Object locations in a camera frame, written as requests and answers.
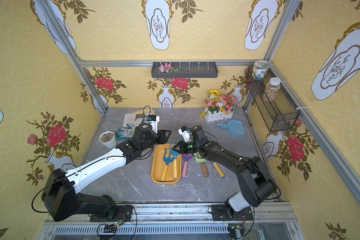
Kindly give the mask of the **white cup with pebbles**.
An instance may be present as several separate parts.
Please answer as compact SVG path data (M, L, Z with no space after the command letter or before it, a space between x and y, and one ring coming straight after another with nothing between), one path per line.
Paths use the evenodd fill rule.
M109 149L115 148L117 145L114 132L106 131L99 136L99 141Z

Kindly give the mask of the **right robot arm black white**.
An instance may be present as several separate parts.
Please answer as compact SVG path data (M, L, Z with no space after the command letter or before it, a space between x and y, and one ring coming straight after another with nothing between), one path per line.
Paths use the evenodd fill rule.
M259 157L243 157L224 148L216 141L210 141L201 126L181 127L183 140L172 149L180 154L199 154L202 158L221 164L232 171L240 190L231 196L226 205L238 213L248 207L258 207L271 198L278 186L271 177L265 163Z

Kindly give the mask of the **clear bottle colourful beads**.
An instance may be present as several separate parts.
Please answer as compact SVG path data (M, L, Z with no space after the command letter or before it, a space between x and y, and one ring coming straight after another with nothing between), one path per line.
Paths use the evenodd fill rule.
M263 99L268 102L273 102L276 99L280 88L281 79L276 77L270 78L269 82L265 87Z

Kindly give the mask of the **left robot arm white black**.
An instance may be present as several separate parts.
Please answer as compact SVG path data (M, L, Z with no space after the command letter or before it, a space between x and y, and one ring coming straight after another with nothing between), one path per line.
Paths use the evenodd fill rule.
M110 196L92 196L81 191L107 173L143 159L143 151L166 144L171 133L170 130L154 131L151 124L141 123L132 138L116 145L105 155L75 169L54 170L46 186L38 193L46 212L56 222L77 214L96 215L103 219L114 217L117 204Z

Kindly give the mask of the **white grey work glove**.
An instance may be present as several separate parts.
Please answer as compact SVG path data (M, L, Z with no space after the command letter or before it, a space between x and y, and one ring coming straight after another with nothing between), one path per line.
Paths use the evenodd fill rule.
M123 127L127 127L127 124L133 125L135 123L139 124L144 115L148 116L149 114L154 114L154 110L144 109L138 110L133 113L127 113L124 115Z

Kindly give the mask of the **light blue dustpan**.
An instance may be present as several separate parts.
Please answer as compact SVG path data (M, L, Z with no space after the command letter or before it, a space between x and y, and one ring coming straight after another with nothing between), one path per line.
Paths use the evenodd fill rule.
M229 134L239 137L245 135L245 129L243 122L238 120L229 120L225 124L217 124L218 128L223 128L228 131Z

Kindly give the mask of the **yellow plastic storage tray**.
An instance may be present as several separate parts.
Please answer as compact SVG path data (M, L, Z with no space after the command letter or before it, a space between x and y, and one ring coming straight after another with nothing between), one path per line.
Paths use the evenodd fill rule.
M181 178L182 157L172 150L175 143L159 145L155 149L152 180L161 185L174 185Z

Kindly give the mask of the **flowers in white fence planter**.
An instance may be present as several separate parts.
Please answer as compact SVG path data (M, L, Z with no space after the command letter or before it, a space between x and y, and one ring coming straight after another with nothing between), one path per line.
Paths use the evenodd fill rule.
M234 95L220 95L218 90L209 90L200 119L205 119L208 123L231 119L238 104L238 98Z

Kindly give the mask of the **pink artificial flowers on shelf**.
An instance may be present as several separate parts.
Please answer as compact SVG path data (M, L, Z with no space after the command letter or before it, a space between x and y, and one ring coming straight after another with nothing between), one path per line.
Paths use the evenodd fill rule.
M160 73L179 73L179 69L175 69L171 64L164 63L158 67Z

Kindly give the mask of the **purple rake pink handle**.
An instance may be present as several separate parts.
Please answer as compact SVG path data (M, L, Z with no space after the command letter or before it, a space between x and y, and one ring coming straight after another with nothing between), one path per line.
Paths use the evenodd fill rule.
M182 168L182 174L181 178L185 178L187 175L187 169L188 169L188 161L193 158L193 155L191 154L182 154L182 160L184 161L184 165Z

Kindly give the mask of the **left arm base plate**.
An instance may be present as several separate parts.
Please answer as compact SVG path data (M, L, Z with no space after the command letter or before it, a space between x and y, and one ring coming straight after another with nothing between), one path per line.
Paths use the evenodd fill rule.
M117 205L114 210L111 210L105 217L91 215L90 222L116 222L122 220L123 222L130 222L134 208L132 205Z

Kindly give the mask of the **grey wall shelf tray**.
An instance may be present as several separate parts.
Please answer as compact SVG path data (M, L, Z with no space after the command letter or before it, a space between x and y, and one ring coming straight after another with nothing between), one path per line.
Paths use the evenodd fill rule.
M179 73L160 73L158 67L161 64L171 64ZM179 78L217 78L219 70L217 63L213 61L162 61L153 62L151 68L152 78L179 79Z

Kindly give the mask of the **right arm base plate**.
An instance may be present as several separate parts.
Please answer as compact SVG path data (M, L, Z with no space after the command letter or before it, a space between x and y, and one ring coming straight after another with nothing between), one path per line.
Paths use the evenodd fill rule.
M214 221L252 221L254 219L250 207L235 212L228 205L211 205L208 211L212 214Z

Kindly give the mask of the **teal white garden glove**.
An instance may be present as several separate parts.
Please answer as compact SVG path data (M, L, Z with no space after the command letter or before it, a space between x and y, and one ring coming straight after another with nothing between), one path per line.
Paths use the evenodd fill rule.
M115 132L115 136L118 140L124 141L133 137L136 127L127 124L126 127L121 127Z

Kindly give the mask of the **white lidded jar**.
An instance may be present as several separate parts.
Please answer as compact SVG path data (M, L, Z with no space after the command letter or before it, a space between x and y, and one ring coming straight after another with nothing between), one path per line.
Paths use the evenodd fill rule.
M270 62L266 60L258 60L253 65L252 78L257 81L262 81L268 72Z

